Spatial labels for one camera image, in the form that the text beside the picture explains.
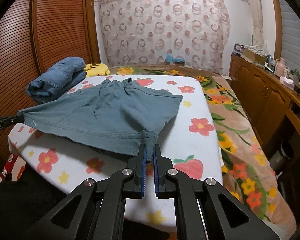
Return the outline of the white floral strawberry blanket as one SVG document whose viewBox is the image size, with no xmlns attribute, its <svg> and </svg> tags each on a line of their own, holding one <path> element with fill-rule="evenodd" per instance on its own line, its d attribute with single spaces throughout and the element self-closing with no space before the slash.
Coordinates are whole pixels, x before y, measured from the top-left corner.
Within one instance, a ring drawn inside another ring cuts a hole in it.
<svg viewBox="0 0 300 240">
<path fill-rule="evenodd" d="M 222 181 L 217 132 L 199 82 L 191 77 L 167 75 L 133 75 L 132 79 L 145 87 L 183 96 L 177 116 L 159 134 L 162 155 L 191 178 L 212 177 Z M 86 178 L 103 180 L 126 165 L 120 154 L 105 153 L 91 145 L 43 134 L 24 124 L 13 127 L 8 142 L 11 152 L 32 168 L 39 165 L 48 168 L 49 172 L 41 171 L 41 176 L 65 193 Z M 127 200 L 125 218 L 162 231 L 175 230 L 173 200 L 159 200 L 155 196 L 150 166 L 147 167 L 145 196 Z"/>
</svg>

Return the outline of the blue item on box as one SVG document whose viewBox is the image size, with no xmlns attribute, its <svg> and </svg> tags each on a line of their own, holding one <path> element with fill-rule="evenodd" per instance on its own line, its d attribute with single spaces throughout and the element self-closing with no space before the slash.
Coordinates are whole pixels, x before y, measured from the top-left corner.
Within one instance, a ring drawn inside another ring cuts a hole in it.
<svg viewBox="0 0 300 240">
<path fill-rule="evenodd" d="M 185 59 L 179 55 L 173 57 L 171 54 L 166 54 L 164 64 L 170 66 L 185 66 Z"/>
</svg>

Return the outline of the brown louvered wardrobe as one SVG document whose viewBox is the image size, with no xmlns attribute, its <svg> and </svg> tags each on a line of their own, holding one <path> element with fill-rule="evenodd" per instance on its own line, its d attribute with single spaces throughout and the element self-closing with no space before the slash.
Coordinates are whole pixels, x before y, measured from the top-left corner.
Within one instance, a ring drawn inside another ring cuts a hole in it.
<svg viewBox="0 0 300 240">
<path fill-rule="evenodd" d="M 26 86 L 69 56 L 100 61 L 94 0 L 15 0 L 0 20 L 0 117 L 33 106 Z"/>
</svg>

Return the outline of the beige floral bed cover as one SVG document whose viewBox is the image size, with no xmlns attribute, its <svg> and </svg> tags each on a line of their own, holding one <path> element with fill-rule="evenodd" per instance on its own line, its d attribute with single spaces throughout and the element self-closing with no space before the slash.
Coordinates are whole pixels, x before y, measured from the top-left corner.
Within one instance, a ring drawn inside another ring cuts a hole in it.
<svg viewBox="0 0 300 240">
<path fill-rule="evenodd" d="M 221 148 L 223 185 L 281 239 L 296 231 L 295 217 L 277 189 L 270 166 L 243 107 L 225 78 L 178 66 L 119 66 L 118 75 L 152 74 L 189 76 L 199 81 L 213 118 Z"/>
</svg>

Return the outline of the teal green shorts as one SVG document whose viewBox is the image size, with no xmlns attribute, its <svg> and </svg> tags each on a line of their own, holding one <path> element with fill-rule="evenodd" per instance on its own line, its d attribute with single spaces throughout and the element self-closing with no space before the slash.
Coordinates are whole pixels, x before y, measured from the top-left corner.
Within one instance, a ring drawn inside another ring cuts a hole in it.
<svg viewBox="0 0 300 240">
<path fill-rule="evenodd" d="M 182 99 L 128 78 L 105 80 L 18 113 L 43 133 L 108 152 L 136 156 L 144 144 L 151 161 L 159 133 L 177 116 Z"/>
</svg>

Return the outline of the pink tissue pack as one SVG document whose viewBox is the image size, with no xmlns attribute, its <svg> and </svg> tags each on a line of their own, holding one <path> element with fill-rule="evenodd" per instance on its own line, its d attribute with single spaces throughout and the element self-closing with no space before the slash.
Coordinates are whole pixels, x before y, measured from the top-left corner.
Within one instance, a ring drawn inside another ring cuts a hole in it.
<svg viewBox="0 0 300 240">
<path fill-rule="evenodd" d="M 294 81 L 285 76 L 280 77 L 280 83 L 289 89 L 294 89 Z"/>
</svg>

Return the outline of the yellow plush toy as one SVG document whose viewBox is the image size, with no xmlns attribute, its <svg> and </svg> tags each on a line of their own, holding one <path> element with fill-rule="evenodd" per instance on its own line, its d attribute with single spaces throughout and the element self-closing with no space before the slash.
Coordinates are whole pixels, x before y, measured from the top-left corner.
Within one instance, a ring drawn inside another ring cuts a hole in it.
<svg viewBox="0 0 300 240">
<path fill-rule="evenodd" d="M 108 66 L 104 63 L 86 64 L 83 70 L 86 72 L 85 77 L 110 75 L 110 70 Z"/>
</svg>

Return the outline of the wooden sideboard cabinet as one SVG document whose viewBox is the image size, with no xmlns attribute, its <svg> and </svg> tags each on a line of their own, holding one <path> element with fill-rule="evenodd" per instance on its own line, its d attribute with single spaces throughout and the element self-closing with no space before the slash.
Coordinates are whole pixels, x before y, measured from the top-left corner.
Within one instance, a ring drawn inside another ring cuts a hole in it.
<svg viewBox="0 0 300 240">
<path fill-rule="evenodd" d="M 274 74 L 232 54 L 229 75 L 253 131 L 266 156 L 284 141 L 300 157 L 300 95 Z"/>
</svg>

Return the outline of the folded blue denim jeans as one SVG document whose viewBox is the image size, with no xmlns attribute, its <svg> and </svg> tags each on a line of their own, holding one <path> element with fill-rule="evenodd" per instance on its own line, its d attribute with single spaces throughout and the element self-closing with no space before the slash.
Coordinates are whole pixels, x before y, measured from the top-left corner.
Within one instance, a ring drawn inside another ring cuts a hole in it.
<svg viewBox="0 0 300 240">
<path fill-rule="evenodd" d="M 56 100 L 85 79 L 85 61 L 81 57 L 66 57 L 54 64 L 27 87 L 27 94 L 37 103 Z"/>
</svg>

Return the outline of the pink kettle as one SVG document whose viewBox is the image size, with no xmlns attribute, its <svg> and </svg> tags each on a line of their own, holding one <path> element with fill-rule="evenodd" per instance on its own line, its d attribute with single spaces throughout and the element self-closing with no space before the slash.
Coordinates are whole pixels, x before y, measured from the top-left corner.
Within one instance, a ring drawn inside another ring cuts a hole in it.
<svg viewBox="0 0 300 240">
<path fill-rule="evenodd" d="M 286 61 L 285 61 L 285 59 L 283 59 L 281 57 L 278 58 L 278 59 L 276 59 L 276 66 L 275 66 L 275 72 L 274 72 L 274 74 L 277 77 L 282 77 L 282 76 L 284 76 L 285 69 L 286 69 Z"/>
</svg>

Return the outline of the cardboard box on cabinet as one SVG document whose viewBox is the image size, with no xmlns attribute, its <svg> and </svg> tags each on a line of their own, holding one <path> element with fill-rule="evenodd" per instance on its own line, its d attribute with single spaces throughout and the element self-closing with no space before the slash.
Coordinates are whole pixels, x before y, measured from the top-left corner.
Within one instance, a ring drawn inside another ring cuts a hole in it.
<svg viewBox="0 0 300 240">
<path fill-rule="evenodd" d="M 264 65 L 269 54 L 258 46 L 244 46 L 243 56 L 252 63 Z"/>
</svg>

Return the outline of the grey window blind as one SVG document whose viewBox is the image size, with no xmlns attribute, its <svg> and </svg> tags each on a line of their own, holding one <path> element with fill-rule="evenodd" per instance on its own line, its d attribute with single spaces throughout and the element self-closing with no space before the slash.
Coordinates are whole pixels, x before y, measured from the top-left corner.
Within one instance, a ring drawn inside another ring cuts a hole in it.
<svg viewBox="0 0 300 240">
<path fill-rule="evenodd" d="M 282 16 L 282 51 L 289 69 L 300 74 L 300 19 L 285 0 L 279 0 Z"/>
</svg>

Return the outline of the circle patterned sheer curtain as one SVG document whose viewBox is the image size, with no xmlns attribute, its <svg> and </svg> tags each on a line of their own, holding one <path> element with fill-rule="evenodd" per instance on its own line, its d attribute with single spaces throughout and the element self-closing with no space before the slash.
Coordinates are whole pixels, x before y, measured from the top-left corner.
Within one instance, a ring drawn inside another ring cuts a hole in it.
<svg viewBox="0 0 300 240">
<path fill-rule="evenodd" d="M 194 69 L 224 74 L 230 35 L 224 0 L 98 0 L 110 67 L 164 63 L 182 56 Z"/>
</svg>

